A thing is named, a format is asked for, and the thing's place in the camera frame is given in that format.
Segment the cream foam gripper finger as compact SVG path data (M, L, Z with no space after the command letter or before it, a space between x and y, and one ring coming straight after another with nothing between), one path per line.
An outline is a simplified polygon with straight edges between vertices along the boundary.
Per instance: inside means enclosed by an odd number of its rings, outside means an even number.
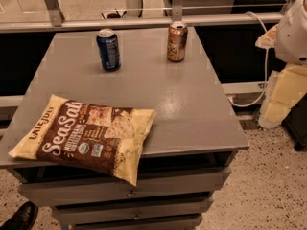
M258 124L262 128L279 126L291 109L307 93L307 66L287 64L281 71L272 71L260 108Z
M275 47L277 25L272 26L268 31L261 35L255 42L255 46L262 49Z

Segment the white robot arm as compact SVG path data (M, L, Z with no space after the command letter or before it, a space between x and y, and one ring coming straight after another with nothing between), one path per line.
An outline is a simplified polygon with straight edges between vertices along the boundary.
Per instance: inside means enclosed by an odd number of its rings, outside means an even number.
M274 128L307 93L307 0L296 0L255 45L273 48L275 56L286 63L281 72L272 71L269 76L260 108L260 127Z

